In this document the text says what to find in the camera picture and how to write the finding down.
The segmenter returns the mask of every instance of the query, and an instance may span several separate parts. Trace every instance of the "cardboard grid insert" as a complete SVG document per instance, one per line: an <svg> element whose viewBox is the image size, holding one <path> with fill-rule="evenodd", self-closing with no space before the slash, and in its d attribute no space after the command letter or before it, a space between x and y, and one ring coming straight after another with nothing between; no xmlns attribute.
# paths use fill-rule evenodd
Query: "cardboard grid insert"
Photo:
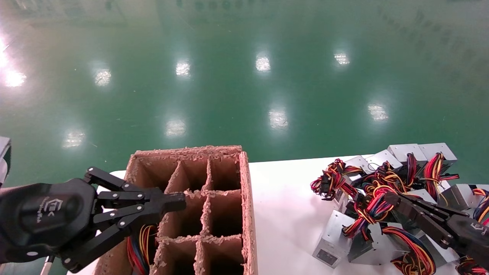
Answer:
<svg viewBox="0 0 489 275"><path fill-rule="evenodd" d="M249 170L240 146L136 152L126 180L185 193L187 208L167 213L158 226L150 274L256 274ZM114 267L116 259L128 261L121 245L101 258L95 274L132 273L129 264Z"/></svg>

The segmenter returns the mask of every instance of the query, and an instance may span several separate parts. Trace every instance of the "wire bundle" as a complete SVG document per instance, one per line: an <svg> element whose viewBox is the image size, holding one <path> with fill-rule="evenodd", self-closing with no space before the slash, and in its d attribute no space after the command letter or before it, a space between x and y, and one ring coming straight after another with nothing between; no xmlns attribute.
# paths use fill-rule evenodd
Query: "wire bundle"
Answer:
<svg viewBox="0 0 489 275"><path fill-rule="evenodd" d="M424 177L426 178L426 190L433 200L437 202L438 197L441 196L445 200L446 205L448 205L446 198L438 189L438 185L440 184L441 180L440 171L442 169L443 159L444 157L442 153L436 153L436 155L424 167Z"/></svg>
<svg viewBox="0 0 489 275"><path fill-rule="evenodd" d="M472 218L474 220L477 220L479 223L482 223L482 220L489 212L489 191L477 188L472 190L472 192L474 195L484 196L479 202L477 208L474 210L474 214L472 215ZM483 225L487 225L488 223L489 223L489 218L487 218L483 222Z"/></svg>
<svg viewBox="0 0 489 275"><path fill-rule="evenodd" d="M369 237L366 234L367 226L384 220L389 211L394 208L393 205L390 205L383 200L384 195L387 192L395 192L395 190L389 186L380 185L372 192L373 199L369 202L367 207L360 208L358 205L359 202L355 202L354 209L358 214L358 219L351 225L342 229L343 235L348 238L353 238L357 233L361 232L363 238L368 240Z"/></svg>
<svg viewBox="0 0 489 275"><path fill-rule="evenodd" d="M410 253L391 261L404 275L432 275L436 272L433 257L418 238L397 227L384 227L382 233L398 237L411 249Z"/></svg>
<svg viewBox="0 0 489 275"><path fill-rule="evenodd" d="M411 187L414 183L414 177L416 176L416 158L414 154L407 154L407 180L406 186Z"/></svg>
<svg viewBox="0 0 489 275"><path fill-rule="evenodd" d="M152 263L150 258L151 242L156 245L156 241L154 238L150 239L150 236L154 236L155 231L156 226L145 225L141 227L139 233L127 238L127 255L134 270L133 274L149 274L150 264Z"/></svg>
<svg viewBox="0 0 489 275"><path fill-rule="evenodd" d="M359 167L346 166L342 160L335 159L326 170L323 170L323 175L311 183L311 190L325 197L325 200L332 200L338 189L353 197L357 194L357 190L346 183L343 175L361 173L362 171Z"/></svg>
<svg viewBox="0 0 489 275"><path fill-rule="evenodd" d="M460 264L456 267L458 274L460 275L485 275L486 269L479 266L474 259L469 256L463 256L460 258Z"/></svg>

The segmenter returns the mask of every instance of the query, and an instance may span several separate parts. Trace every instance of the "red wire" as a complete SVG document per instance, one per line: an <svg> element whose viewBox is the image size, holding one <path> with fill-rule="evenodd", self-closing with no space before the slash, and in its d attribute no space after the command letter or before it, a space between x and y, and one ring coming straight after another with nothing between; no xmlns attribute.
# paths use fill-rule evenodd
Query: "red wire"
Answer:
<svg viewBox="0 0 489 275"><path fill-rule="evenodd" d="M127 238L127 252L128 252L128 258L129 262L131 263L131 266L134 269L134 265L137 267L139 274L144 274L144 269L139 260L137 259L136 255L134 254L133 247L131 245L131 237Z"/></svg>

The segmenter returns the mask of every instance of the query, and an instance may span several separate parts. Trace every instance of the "blue wire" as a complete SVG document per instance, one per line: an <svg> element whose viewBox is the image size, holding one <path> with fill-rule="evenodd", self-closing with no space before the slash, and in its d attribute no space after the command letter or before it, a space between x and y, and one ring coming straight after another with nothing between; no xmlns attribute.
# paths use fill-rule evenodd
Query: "blue wire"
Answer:
<svg viewBox="0 0 489 275"><path fill-rule="evenodd" d="M139 235L131 236L131 245L133 247L134 254L136 255L136 257L139 260L139 262L141 263L141 265L143 266L145 274L149 274L150 268L146 264L146 261L143 260L144 257L141 253L141 249L139 248L139 241L137 240L138 239L137 237L139 237Z"/></svg>

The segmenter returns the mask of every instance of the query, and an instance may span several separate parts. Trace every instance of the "yellow wire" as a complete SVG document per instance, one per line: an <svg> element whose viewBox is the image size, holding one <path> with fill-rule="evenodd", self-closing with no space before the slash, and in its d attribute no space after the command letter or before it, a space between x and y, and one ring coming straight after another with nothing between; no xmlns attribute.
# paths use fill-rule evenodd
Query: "yellow wire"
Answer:
<svg viewBox="0 0 489 275"><path fill-rule="evenodd" d="M438 184L435 184L436 191L438 192L438 195L440 195L443 200L445 200L445 205L448 206L448 201L446 200L445 196L440 192L440 189L438 188Z"/></svg>
<svg viewBox="0 0 489 275"><path fill-rule="evenodd" d="M482 220L484 219L484 217L486 216L486 214L489 212L489 207L486 208L486 210L484 210L484 212L482 212L482 215L479 217L479 220L478 222L481 223Z"/></svg>

